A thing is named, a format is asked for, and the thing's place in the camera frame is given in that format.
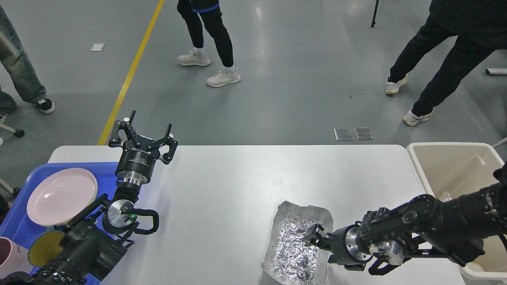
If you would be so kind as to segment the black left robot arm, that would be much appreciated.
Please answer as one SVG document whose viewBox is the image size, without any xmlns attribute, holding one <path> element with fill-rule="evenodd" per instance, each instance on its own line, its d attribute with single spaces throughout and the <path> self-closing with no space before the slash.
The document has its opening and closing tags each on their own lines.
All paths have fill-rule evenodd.
<svg viewBox="0 0 507 285">
<path fill-rule="evenodd" d="M 103 280 L 125 256 L 134 241 L 132 234 L 150 235 L 159 229 L 157 211 L 136 207 L 141 186 L 151 181 L 157 160 L 169 164 L 178 146 L 167 126 L 154 140 L 138 135 L 130 117 L 113 124 L 108 145 L 122 154 L 115 170 L 116 191 L 103 194 L 67 220 L 57 233 L 59 252 L 47 261 L 33 263 L 34 274 L 15 271 L 1 279 L 2 285 L 84 285 L 87 275 Z"/>
</svg>

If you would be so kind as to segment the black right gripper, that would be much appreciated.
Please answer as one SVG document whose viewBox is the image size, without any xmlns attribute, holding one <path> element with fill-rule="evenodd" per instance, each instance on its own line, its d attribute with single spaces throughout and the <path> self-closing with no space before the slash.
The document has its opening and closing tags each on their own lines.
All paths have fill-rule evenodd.
<svg viewBox="0 0 507 285">
<path fill-rule="evenodd" d="M 328 263 L 342 265 L 346 270 L 364 271 L 373 258 L 370 244 L 360 237 L 359 225 L 343 227 L 327 235 L 321 224 L 315 224 L 306 229 L 303 240 L 307 247 L 331 251 Z"/>
</svg>

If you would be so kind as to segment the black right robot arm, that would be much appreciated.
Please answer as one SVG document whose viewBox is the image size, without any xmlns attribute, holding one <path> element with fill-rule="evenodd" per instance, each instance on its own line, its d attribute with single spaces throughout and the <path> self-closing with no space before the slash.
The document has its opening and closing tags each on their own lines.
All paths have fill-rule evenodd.
<svg viewBox="0 0 507 285">
<path fill-rule="evenodd" d="M 442 202 L 429 194 L 395 209 L 368 211 L 361 221 L 325 233 L 320 224 L 304 234 L 306 246 L 329 251 L 328 263 L 383 276 L 412 258 L 447 258 L 464 267 L 484 255 L 484 239 L 506 244 L 506 167 L 494 171 L 497 183 Z"/>
</svg>

